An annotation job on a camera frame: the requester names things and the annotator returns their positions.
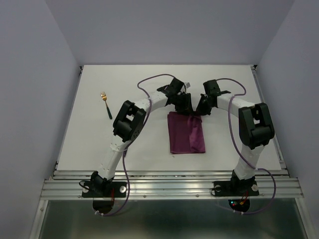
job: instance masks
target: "black mounting plate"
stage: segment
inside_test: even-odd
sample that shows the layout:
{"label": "black mounting plate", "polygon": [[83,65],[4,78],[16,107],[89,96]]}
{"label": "black mounting plate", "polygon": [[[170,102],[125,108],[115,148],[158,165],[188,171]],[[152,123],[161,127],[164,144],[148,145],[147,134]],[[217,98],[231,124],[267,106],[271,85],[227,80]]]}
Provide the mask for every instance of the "black mounting plate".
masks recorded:
{"label": "black mounting plate", "polygon": [[[230,181],[215,181],[214,182],[215,191],[214,196],[215,197],[241,197],[246,192],[244,191],[235,191],[231,188],[231,182]],[[251,187],[248,188],[248,195],[251,196],[259,196],[259,191],[253,191]]]}
{"label": "black mounting plate", "polygon": [[[92,183],[90,181],[84,182],[83,186],[85,187],[92,187]],[[126,191],[124,193],[120,192],[120,187],[124,186],[126,187]],[[112,182],[110,190],[102,194],[99,191],[89,190],[87,193],[84,193],[82,191],[82,198],[111,198],[111,191],[114,189],[114,197],[115,198],[125,198],[126,192],[127,192],[127,182]]]}

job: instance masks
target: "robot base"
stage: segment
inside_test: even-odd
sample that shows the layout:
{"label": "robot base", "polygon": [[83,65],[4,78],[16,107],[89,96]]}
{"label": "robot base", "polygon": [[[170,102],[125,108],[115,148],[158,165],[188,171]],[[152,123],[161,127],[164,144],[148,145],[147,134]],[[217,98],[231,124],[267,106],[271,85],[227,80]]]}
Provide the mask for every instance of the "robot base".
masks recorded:
{"label": "robot base", "polygon": [[[83,186],[87,188],[93,188],[91,181],[84,182]],[[112,182],[110,185],[110,190],[107,192],[101,193],[98,190],[82,190],[82,198],[111,198],[112,190],[114,189],[115,198],[125,198],[127,191],[126,182]]]}
{"label": "robot base", "polygon": [[246,191],[248,191],[248,195],[250,197],[259,196],[256,181],[253,181],[252,187],[246,187],[241,190],[233,188],[231,181],[215,181],[214,189],[212,189],[212,195],[215,197],[242,197]]}

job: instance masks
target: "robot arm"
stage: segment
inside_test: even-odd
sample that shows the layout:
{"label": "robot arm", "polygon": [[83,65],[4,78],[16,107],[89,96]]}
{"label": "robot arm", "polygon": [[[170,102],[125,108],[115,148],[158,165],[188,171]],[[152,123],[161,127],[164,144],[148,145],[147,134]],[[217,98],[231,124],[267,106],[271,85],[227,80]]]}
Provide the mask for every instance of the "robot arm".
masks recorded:
{"label": "robot arm", "polygon": [[141,133],[146,115],[149,111],[174,104],[175,109],[180,112],[189,110],[190,94],[181,92],[182,88],[190,85],[176,78],[167,85],[158,88],[157,92],[150,95],[150,99],[142,99],[132,103],[125,101],[113,123],[113,139],[106,157],[98,168],[91,175],[90,189],[104,196],[110,190],[116,167],[127,147]]}
{"label": "robot arm", "polygon": [[[196,109],[197,114],[210,115],[213,107],[229,110],[229,102],[232,98],[230,92],[220,91],[216,80],[205,82],[204,88],[206,94],[201,95]],[[246,191],[249,191],[251,196],[257,196],[258,191],[251,192],[252,186],[257,186],[255,168],[264,147],[275,136],[268,106],[265,103],[254,104],[234,98],[231,102],[230,113],[239,120],[239,135],[243,143],[241,155],[249,164],[239,157],[231,180],[214,182],[214,185],[218,186],[215,196],[241,196]]]}
{"label": "robot arm", "polygon": [[[152,101],[152,108],[151,112],[161,108],[165,107],[167,103],[167,96],[162,92],[155,92],[151,94],[151,101]],[[150,101],[149,99],[142,99],[136,103],[131,103],[129,101],[126,101],[118,116],[116,117],[114,121],[114,135],[110,148],[111,150],[108,151],[106,157],[102,161],[98,172],[102,178],[106,178],[107,180],[110,180],[115,175],[116,167],[122,157],[123,152],[126,150],[128,145],[134,141],[137,136],[140,134],[142,128],[143,128],[143,122],[145,118],[145,114],[148,113],[150,109]],[[136,111],[136,113],[133,116],[138,117],[139,123],[135,123],[134,119],[132,120],[131,125],[128,126],[125,125],[125,120],[127,119],[127,116],[130,116],[129,112]]]}

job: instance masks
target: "glass panel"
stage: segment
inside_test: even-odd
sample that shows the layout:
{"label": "glass panel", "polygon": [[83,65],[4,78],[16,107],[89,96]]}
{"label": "glass panel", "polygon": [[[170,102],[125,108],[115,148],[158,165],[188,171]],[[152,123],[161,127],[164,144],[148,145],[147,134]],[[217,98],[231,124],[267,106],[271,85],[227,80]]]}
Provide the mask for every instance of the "glass panel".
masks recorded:
{"label": "glass panel", "polygon": [[[250,211],[269,200],[251,200]],[[241,216],[216,200],[129,201],[117,216],[94,215],[90,201],[51,201],[42,239],[302,239],[294,199],[276,199],[266,211]],[[228,207],[226,200],[220,205]]]}

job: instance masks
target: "red wire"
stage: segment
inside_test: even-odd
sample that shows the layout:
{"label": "red wire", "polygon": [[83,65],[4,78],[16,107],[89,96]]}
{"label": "red wire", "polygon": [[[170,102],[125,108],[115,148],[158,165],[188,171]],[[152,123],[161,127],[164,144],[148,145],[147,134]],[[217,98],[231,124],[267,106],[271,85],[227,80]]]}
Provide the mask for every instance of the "red wire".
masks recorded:
{"label": "red wire", "polygon": [[247,201],[248,198],[248,191],[246,192],[246,199],[243,201],[243,204]]}
{"label": "red wire", "polygon": [[115,198],[114,198],[114,188],[112,188],[111,197],[112,197],[112,201],[115,201]]}
{"label": "red wire", "polygon": [[245,197],[245,194],[247,195],[247,191],[246,191],[246,193],[244,193],[244,195],[243,195],[243,197],[240,199],[240,201],[243,200],[243,198]]}

